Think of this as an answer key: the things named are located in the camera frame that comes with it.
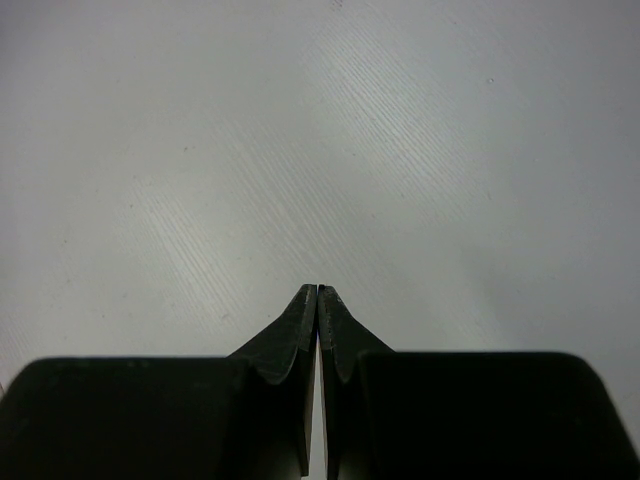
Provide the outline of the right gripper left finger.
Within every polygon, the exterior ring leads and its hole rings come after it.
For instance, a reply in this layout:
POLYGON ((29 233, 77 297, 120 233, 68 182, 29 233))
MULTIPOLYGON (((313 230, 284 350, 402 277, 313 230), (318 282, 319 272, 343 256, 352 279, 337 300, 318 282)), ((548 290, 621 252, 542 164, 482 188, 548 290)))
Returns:
POLYGON ((300 479, 317 289, 232 354, 49 357, 1 401, 5 479, 300 479))

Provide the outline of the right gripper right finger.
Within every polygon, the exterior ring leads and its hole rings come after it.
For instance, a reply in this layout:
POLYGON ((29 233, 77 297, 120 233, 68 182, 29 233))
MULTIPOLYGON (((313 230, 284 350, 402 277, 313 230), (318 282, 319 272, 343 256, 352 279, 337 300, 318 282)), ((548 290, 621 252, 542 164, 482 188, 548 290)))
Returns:
POLYGON ((318 291, 330 479, 635 479, 595 370, 561 352, 397 352, 318 291))

